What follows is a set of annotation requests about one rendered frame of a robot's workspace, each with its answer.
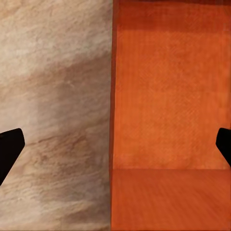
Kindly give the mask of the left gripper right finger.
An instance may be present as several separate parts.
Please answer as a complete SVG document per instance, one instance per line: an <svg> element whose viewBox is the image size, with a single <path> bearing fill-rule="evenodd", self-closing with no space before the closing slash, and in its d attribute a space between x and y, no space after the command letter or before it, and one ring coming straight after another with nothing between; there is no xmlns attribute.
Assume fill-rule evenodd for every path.
<svg viewBox="0 0 231 231"><path fill-rule="evenodd" d="M220 128L218 131L216 145L228 164L231 166L231 129Z"/></svg>

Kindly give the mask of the storage box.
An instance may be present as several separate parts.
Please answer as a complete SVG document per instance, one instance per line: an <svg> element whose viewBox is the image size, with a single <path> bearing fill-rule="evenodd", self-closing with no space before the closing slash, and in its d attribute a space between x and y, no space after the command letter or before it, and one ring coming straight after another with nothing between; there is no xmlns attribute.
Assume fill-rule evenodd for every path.
<svg viewBox="0 0 231 231"><path fill-rule="evenodd" d="M113 0L111 231L231 231L231 0Z"/></svg>

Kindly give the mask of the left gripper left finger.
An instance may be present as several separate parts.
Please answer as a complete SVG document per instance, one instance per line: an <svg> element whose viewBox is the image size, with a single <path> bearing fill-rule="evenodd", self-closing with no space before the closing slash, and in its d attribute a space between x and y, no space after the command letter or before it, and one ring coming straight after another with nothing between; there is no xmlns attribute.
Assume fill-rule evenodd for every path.
<svg viewBox="0 0 231 231"><path fill-rule="evenodd" d="M21 128L0 133L0 186L25 147Z"/></svg>

